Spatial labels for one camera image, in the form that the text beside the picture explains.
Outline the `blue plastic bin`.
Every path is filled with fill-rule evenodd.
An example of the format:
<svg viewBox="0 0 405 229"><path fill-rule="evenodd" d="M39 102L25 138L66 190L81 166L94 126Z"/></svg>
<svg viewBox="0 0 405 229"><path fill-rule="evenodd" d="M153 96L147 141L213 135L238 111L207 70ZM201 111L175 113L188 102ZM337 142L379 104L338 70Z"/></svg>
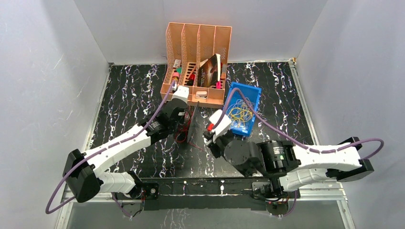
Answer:
<svg viewBox="0 0 405 229"><path fill-rule="evenodd" d="M250 86L243 83L232 82L229 91L234 88L239 89L246 100L243 100L238 92L233 95L228 94L230 99L229 105L226 107L225 114L231 120L231 131L236 135L249 137L255 125L255 114L249 109L251 106L254 111L258 110L262 89L259 87Z"/></svg>

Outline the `grey filament spool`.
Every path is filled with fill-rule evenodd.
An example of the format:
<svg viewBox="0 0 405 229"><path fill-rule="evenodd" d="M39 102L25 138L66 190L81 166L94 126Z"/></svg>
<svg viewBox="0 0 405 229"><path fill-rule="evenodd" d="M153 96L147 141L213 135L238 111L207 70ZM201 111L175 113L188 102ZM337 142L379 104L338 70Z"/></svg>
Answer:
<svg viewBox="0 0 405 229"><path fill-rule="evenodd" d="M200 108L200 102L197 102L197 104L194 106L194 109L192 110L192 115L190 117L190 125L188 127L188 133L187 133L187 138L186 142L190 143L192 139L192 135L196 131L196 126L197 126L197 115L199 113L199 108Z"/></svg>

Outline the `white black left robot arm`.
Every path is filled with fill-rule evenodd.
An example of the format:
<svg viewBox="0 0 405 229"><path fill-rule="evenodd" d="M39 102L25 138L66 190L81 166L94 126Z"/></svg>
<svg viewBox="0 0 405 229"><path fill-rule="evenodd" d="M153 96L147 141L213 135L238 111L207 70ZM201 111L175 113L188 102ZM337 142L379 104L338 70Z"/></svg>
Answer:
<svg viewBox="0 0 405 229"><path fill-rule="evenodd" d="M134 125L127 132L113 140L80 152L78 149L68 154L63 176L77 202L91 200L99 193L122 193L128 198L140 198L142 192L151 188L131 171L122 173L107 172L116 162L132 153L147 148L173 134L180 122L184 121L188 108L184 98L173 98L166 102L146 129L153 115Z"/></svg>

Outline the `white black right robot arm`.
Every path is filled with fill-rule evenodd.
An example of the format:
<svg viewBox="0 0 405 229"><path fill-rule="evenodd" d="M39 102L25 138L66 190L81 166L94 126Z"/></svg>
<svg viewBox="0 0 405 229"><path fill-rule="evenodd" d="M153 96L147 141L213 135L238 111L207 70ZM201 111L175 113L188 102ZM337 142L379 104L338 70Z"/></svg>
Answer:
<svg viewBox="0 0 405 229"><path fill-rule="evenodd" d="M215 158L223 157L243 176L260 173L268 178L265 185L252 185L256 198L285 198L304 185L329 179L351 182L374 171L370 160L359 157L357 146L317 154L287 140L255 143L235 139L231 131L222 136L205 131L203 137Z"/></svg>

